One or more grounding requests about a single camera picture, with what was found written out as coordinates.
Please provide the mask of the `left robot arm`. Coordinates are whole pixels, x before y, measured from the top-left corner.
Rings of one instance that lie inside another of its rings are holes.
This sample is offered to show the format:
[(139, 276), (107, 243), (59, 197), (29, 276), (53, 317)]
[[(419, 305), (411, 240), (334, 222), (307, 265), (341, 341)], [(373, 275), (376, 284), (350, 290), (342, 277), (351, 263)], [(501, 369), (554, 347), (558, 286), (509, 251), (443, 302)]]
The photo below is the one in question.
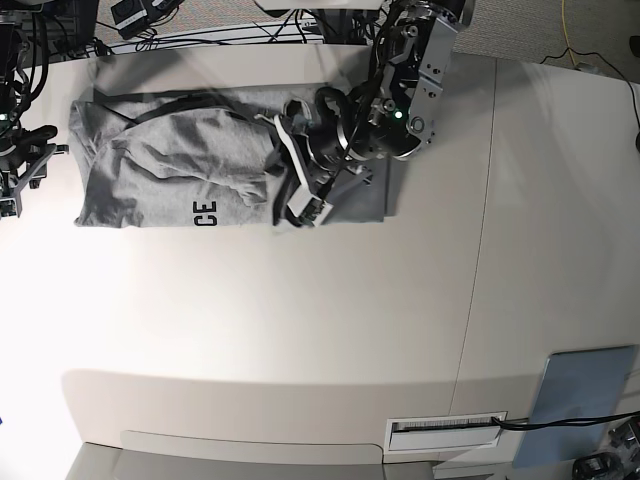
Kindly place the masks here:
[(368, 45), (366, 78), (316, 90), (318, 124), (282, 126), (286, 176), (275, 206), (308, 224), (354, 190), (384, 182), (388, 162), (431, 142), (443, 79), (472, 1), (382, 1), (374, 9), (310, 9), (324, 42)]

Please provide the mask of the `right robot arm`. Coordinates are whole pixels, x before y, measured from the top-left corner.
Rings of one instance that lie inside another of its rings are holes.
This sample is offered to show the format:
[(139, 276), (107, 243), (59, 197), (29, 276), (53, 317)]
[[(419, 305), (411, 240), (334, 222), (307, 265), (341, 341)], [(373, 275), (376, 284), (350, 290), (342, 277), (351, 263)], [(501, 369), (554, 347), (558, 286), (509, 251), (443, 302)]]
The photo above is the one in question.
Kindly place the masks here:
[(18, 216), (21, 192), (37, 189), (49, 159), (66, 154), (56, 144), (58, 129), (28, 130), (23, 115), (44, 90), (50, 66), (44, 1), (1, 3), (1, 215)]

